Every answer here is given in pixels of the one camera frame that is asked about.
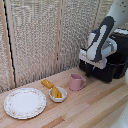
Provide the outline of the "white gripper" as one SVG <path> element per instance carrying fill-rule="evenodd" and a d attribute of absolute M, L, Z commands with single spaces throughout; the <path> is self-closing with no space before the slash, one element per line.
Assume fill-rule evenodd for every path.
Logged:
<path fill-rule="evenodd" d="M 79 52 L 79 59 L 85 61 L 86 63 L 89 63 L 93 65 L 94 67 L 98 67 L 100 69 L 103 69 L 106 66 L 107 59 L 100 60 L 99 62 L 92 62 L 86 57 L 86 51 L 80 50 Z M 86 76 L 90 77 L 90 65 L 86 65 Z"/>

